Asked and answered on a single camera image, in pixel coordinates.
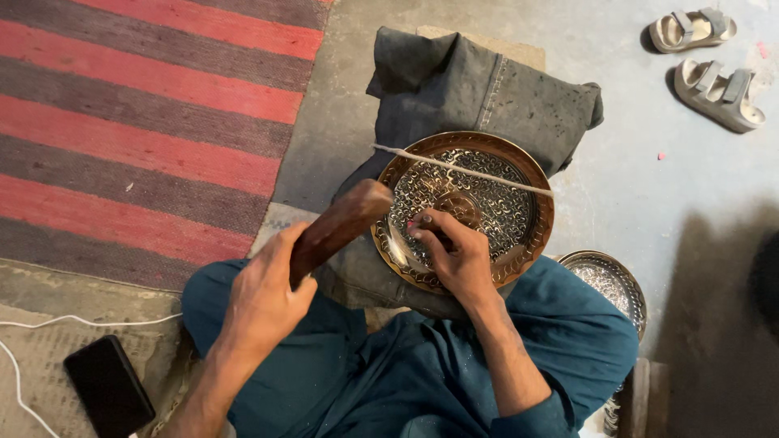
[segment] brass plate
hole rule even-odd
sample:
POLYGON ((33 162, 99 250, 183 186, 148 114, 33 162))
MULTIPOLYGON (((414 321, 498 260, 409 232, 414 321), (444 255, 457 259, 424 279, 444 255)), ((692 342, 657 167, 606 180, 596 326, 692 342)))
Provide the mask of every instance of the brass plate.
POLYGON ((564 255, 559 263, 584 280, 628 317, 643 338, 647 328, 647 303, 636 278, 612 256, 584 250, 564 255))
MULTIPOLYGON (((544 172, 527 152, 482 132, 436 134, 406 151, 549 189, 544 172)), ((406 233, 407 222, 427 207, 448 211, 487 235, 496 287, 526 271, 552 233, 555 205, 547 196, 403 157, 395 157, 379 181, 393 190, 395 199, 389 214, 371 226, 376 248, 395 272, 427 291, 449 293, 432 271, 425 247, 406 233)))

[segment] striped rug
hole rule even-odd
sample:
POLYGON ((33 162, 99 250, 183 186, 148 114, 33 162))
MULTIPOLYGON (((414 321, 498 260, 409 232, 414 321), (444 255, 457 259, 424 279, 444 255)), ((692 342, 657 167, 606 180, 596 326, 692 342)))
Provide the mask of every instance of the striped rug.
POLYGON ((329 7, 0 0, 0 257, 180 289, 244 256, 329 7))

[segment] black phone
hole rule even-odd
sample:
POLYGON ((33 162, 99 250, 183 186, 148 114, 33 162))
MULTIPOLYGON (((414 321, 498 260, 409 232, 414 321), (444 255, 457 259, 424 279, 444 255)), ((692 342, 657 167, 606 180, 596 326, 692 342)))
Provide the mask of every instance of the black phone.
POLYGON ((100 438, 128 438, 154 419, 149 396, 113 334, 72 353, 63 364, 100 438))

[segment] pair of sandals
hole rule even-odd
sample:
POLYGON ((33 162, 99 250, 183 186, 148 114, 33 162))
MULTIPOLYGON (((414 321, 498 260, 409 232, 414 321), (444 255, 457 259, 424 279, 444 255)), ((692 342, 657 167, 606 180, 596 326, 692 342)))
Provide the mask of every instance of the pair of sandals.
MULTIPOLYGON (((677 11, 649 26, 654 46, 663 53, 689 48, 718 46, 735 36, 735 21, 722 12, 703 8, 696 12, 677 11)), ((685 59, 678 67, 674 88, 692 108, 708 115, 736 132, 748 132, 766 122, 766 116, 755 107, 749 96, 749 85, 755 77, 751 69, 737 69, 722 76, 722 63, 695 62, 685 59)))

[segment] person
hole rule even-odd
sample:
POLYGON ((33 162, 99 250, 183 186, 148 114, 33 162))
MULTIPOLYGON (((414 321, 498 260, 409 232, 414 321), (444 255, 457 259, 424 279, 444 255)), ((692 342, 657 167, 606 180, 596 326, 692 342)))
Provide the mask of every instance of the person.
POLYGON ((318 294, 313 278, 291 290, 306 226, 186 285, 184 324, 204 363, 167 438, 215 437, 225 419, 239 438, 577 436, 636 360, 630 321, 566 268, 540 257, 504 301, 487 237, 431 209, 409 232, 470 321, 410 311, 368 335, 362 311, 318 294))

